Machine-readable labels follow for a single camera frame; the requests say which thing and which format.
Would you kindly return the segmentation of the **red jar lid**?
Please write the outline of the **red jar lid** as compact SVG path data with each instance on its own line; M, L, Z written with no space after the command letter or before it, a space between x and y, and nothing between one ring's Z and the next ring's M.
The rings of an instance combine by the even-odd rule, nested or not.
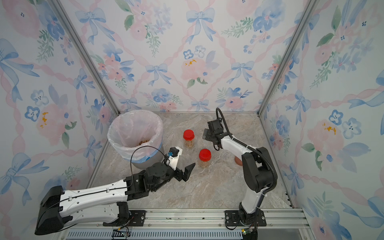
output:
M192 141L195 138L195 133L193 130L185 130L183 133L183 138L186 141Z
M202 149L199 153L199 159L202 161L202 162L208 162L210 161L212 158L212 153L210 150L208 149Z

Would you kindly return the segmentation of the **pink trash bag liner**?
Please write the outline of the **pink trash bag liner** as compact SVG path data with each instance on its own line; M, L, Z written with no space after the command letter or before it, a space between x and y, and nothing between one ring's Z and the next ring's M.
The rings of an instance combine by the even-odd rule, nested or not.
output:
M163 121L155 113L135 110L114 119L108 130L108 140L120 156L132 162L134 153L142 146L159 148L163 144ZM139 146L139 142L150 139Z

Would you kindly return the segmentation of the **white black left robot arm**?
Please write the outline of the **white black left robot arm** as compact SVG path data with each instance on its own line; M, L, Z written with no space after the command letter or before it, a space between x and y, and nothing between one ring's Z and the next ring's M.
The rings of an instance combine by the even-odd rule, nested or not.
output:
M187 182L195 168L177 167L183 150L172 147L161 162L117 182L83 190L54 186L40 203L35 235L57 233L80 223L103 222L105 227L123 227L132 219L128 202L145 198L172 179Z

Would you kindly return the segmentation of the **aluminium corner post left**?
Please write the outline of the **aluminium corner post left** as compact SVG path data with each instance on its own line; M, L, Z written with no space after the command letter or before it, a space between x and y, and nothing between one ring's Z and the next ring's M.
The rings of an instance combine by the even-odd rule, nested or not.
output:
M95 64L92 61L92 58L90 54L88 53L87 49L85 48L85 45L83 44L80 35L77 33L73 23L71 22L68 14L66 13L64 6L60 1L48 1L49 5L53 9L54 13L60 20L60 22L63 24L64 29L67 31L69 36L71 37L74 46L79 53L82 61L84 62L85 66L89 70L90 74L92 75L94 82L99 87L101 93L104 95L107 103L112 108L112 112L118 116L121 112L118 109L114 99L112 98L110 91L108 90L106 84L101 79L99 72L95 66Z

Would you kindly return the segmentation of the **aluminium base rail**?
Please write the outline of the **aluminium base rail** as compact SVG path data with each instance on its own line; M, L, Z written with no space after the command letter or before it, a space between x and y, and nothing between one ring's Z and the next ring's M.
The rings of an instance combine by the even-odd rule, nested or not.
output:
M223 209L148 209L142 225L119 230L99 223L79 224L54 240L313 240L301 209L264 209L256 223L232 226L235 212Z

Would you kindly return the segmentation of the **clear jar with peanuts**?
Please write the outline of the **clear jar with peanuts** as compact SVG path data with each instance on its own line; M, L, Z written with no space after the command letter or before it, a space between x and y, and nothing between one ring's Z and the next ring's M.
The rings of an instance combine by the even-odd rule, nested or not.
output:
M208 162L202 162L200 159L198 160L198 164L202 167L202 168L206 168L210 165L210 161Z
M186 140L184 140L184 146L186 147L186 148L192 148L193 146L194 146L194 140L192 140L192 141L186 141Z

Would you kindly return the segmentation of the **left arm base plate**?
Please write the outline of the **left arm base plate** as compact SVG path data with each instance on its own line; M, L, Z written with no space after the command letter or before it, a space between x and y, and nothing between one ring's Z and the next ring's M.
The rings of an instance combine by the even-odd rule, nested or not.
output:
M146 217L145 210L133 210L128 213L118 214L112 223L103 223L103 227L143 227Z

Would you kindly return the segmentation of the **orange jar lid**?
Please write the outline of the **orange jar lid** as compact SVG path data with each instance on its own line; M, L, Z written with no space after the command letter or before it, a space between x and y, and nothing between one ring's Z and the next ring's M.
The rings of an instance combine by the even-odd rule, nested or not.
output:
M239 166L242 166L242 165L243 165L242 160L241 160L240 158L238 158L238 157L235 157L235 163L236 163L237 165L239 165Z

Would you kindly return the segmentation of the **metal mesh trash bin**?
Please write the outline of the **metal mesh trash bin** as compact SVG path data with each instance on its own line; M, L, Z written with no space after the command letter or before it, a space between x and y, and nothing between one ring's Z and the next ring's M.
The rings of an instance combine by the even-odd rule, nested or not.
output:
M134 153L132 164L139 169L146 169L155 163L164 159L164 147L161 144L159 148L152 146L142 146Z

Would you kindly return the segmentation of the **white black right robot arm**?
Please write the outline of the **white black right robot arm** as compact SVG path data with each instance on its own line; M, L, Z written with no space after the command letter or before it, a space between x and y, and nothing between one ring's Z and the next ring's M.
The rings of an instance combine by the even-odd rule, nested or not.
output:
M238 214L240 222L249 226L256 222L266 194L275 189L278 175L266 148L247 145L225 132L223 121L223 119L216 119L208 122L203 139L212 142L219 149L231 152L242 160L247 191L239 205Z

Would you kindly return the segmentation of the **aluminium corner post right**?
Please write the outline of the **aluminium corner post right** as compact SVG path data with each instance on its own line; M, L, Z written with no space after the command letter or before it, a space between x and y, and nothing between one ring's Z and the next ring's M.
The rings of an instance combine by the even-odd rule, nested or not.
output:
M263 98L263 102L260 105L260 108L258 110L258 117L260 118L264 111L267 108L268 102L270 98L273 95L273 92L275 90L275 87L278 85L279 80L281 76L283 75L283 72L285 68L288 66L288 63L291 60L292 55L294 54L294 51L296 50L296 47L298 45L299 40L301 39L302 35L304 34L305 28L308 26L308 23L314 14L314 11L316 9L316 6L318 4L318 1L316 0L310 0L308 1L307 6L304 8L303 14L300 18L299 24L297 25L294 34L292 36L292 40L287 46L286 51L283 54L282 61L280 63L280 66L277 69L276 74L272 78L271 84L269 85L266 95Z

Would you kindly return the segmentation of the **aluminium corner post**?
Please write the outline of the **aluminium corner post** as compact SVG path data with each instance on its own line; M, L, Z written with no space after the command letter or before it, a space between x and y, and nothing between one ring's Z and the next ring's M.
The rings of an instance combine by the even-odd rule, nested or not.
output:
M118 109L114 99L112 98L110 91L108 90L106 84L101 79L99 72L95 66L95 64L92 61L92 58L90 54L88 53L87 49L85 48L85 45L83 44L80 35L77 33L73 23L71 22L68 14L66 13L64 6L60 1L48 1L49 5L53 9L54 13L60 20L60 22L63 24L64 29L67 31L69 36L71 37L74 46L79 53L82 61L84 62L85 66L89 70L90 74L92 75L94 82L99 87L101 93L104 95L107 103L112 108L112 112L118 116L121 112Z
M283 72L285 68L288 66L288 63L291 60L292 55L294 54L294 51L296 50L296 47L298 45L299 40L301 39L302 35L304 34L305 28L308 26L308 23L314 14L314 11L316 9L316 6L318 4L318 1L316 0L310 0L308 1L307 6L304 8L303 14L300 18L299 24L297 25L294 34L292 36L292 40L287 46L286 51L283 54L282 61L280 63L280 66L277 69L276 74L272 78L271 84L269 85L266 95L263 98L263 102L260 105L260 108L258 110L258 117L260 118L264 111L267 108L268 102L270 98L273 95L273 92L275 90L275 87L278 85L279 80L281 76L283 75Z

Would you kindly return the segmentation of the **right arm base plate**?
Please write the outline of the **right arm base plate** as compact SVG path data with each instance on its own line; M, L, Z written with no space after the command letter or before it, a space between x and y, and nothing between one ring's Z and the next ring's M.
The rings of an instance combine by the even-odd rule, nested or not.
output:
M266 217L262 210L257 210L253 214L243 213L240 210L226 210L225 225L227 227L266 227Z

